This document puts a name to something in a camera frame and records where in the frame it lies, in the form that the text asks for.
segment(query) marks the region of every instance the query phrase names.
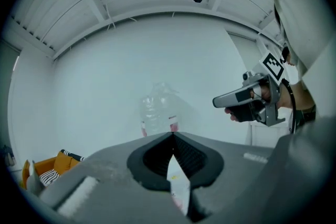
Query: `black cable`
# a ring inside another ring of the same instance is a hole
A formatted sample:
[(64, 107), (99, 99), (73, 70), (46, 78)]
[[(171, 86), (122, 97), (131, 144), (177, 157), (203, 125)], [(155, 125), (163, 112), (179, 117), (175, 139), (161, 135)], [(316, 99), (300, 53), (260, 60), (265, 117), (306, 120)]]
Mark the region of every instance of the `black cable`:
[(286, 89), (288, 90), (289, 96), (290, 96), (290, 100), (292, 102), (293, 119), (292, 119), (292, 129), (291, 129), (290, 133), (293, 134), (294, 131), (295, 131), (295, 127), (296, 127), (296, 103), (295, 103), (295, 98), (294, 98), (294, 94), (293, 94), (292, 88), (289, 85), (289, 82), (286, 79), (283, 79), (281, 82), (286, 87)]

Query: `chair armrest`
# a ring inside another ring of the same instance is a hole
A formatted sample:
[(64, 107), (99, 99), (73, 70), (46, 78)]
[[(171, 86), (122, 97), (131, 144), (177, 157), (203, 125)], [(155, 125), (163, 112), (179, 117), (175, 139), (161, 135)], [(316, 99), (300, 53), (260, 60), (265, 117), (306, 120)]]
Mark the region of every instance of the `chair armrest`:
[(37, 174), (40, 176), (41, 174), (54, 169), (55, 160), (56, 157), (35, 163), (35, 170)]
[(25, 189), (27, 189), (27, 179), (29, 177), (29, 161), (26, 160), (25, 165), (22, 168), (22, 182)]

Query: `white wall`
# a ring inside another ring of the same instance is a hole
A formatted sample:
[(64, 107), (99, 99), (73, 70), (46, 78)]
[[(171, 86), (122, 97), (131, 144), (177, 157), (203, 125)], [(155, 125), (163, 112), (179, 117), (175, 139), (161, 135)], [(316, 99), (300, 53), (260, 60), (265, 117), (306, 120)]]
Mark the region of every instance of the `white wall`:
[(165, 81), (181, 98), (181, 131), (244, 144), (248, 123), (232, 122), (212, 99), (241, 87), (245, 71), (219, 19), (154, 16), (117, 25), (57, 62), (59, 143), (87, 156), (140, 138), (139, 99)]
[(259, 60), (262, 58), (256, 42), (235, 35), (230, 35), (230, 38), (236, 45), (239, 54), (246, 66), (246, 69), (251, 70), (253, 67), (255, 67)]
[(35, 48), (20, 54), (8, 96), (8, 129), (14, 155), (23, 166), (26, 159), (42, 161), (61, 150), (53, 117), (53, 63)]

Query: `hand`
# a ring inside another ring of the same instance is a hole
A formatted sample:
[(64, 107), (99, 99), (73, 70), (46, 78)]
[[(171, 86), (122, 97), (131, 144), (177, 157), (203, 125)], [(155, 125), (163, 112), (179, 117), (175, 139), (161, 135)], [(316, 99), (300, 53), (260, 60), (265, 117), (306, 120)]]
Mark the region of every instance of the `hand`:
[[(261, 85), (260, 87), (261, 87), (261, 98), (263, 98), (266, 101), (269, 101), (270, 98), (271, 98), (271, 93), (270, 93), (269, 87), (267, 85)], [(255, 94), (254, 91), (251, 90), (250, 91), (251, 98), (254, 97), (254, 94)], [(239, 122), (238, 119), (236, 118), (236, 116), (233, 115), (233, 113), (230, 109), (225, 108), (224, 111), (225, 111), (226, 114), (231, 114), (230, 119), (232, 121)]]

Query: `water bottle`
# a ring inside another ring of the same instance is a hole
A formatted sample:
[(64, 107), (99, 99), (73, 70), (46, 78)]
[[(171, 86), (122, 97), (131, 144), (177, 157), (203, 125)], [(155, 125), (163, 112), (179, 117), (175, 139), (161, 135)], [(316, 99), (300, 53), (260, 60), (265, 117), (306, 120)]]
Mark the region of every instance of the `water bottle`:
[(140, 117), (143, 136), (177, 132), (176, 91), (166, 83), (154, 85), (150, 95), (141, 99)]

